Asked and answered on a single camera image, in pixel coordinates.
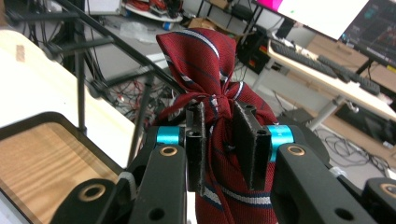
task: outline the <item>red necktie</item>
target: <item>red necktie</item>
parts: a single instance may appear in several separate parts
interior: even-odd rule
[[[157,41],[172,76],[187,93],[166,108],[159,119],[192,99],[205,106],[207,165],[205,194],[196,194],[198,223],[276,223],[269,200],[275,165],[268,164],[265,189],[248,190],[234,153],[231,121],[235,101],[255,105],[260,125],[273,125],[271,108],[244,82],[231,82],[235,41],[219,32],[195,28],[164,35]]]

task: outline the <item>monitor screen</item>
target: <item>monitor screen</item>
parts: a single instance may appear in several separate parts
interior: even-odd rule
[[[259,6],[338,40],[368,0],[256,0]]]
[[[396,0],[369,0],[341,40],[374,61],[396,68]]]

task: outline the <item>wooden surface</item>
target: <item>wooden surface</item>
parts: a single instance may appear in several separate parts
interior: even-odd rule
[[[58,123],[0,141],[0,188],[34,223],[49,223],[79,183],[117,175]]]

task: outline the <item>blue cylinder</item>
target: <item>blue cylinder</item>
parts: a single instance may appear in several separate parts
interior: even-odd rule
[[[293,143],[294,137],[287,125],[268,125],[267,128],[271,132],[272,154],[270,161],[275,161],[277,149],[283,144]]]

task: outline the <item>floor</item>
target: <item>floor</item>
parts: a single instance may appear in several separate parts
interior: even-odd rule
[[[161,52],[154,39],[155,35],[167,32],[163,29],[161,22],[152,21],[134,14],[127,14],[127,16],[108,16],[104,24],[108,30],[119,35],[125,42],[144,55]],[[143,30],[138,35],[129,30],[131,27],[134,29],[136,27],[142,28],[142,25],[146,28],[143,27]],[[50,25],[46,28],[48,34],[52,32],[50,28],[53,27],[53,25]],[[23,32],[22,25],[9,28]],[[184,29],[184,27],[176,25],[172,31],[181,29]],[[85,32],[87,38],[89,38],[88,36],[96,36],[90,30],[86,29]],[[139,64],[125,57],[119,49],[101,47],[96,49],[95,55],[105,77],[112,77],[124,71],[139,67]],[[242,64],[235,66],[233,80],[243,80],[251,86],[256,77],[257,75],[255,73],[246,69]],[[263,86],[259,88],[257,93],[271,106],[276,115],[281,115],[284,111],[294,109],[294,105],[282,99],[273,91],[265,89]],[[383,176],[383,172],[380,170],[383,168],[382,161],[371,158],[358,147],[349,144],[342,136],[336,135],[325,126],[319,126],[314,133],[327,148],[331,157],[331,165],[339,166],[343,169],[348,179],[358,188],[362,189],[368,178]]]

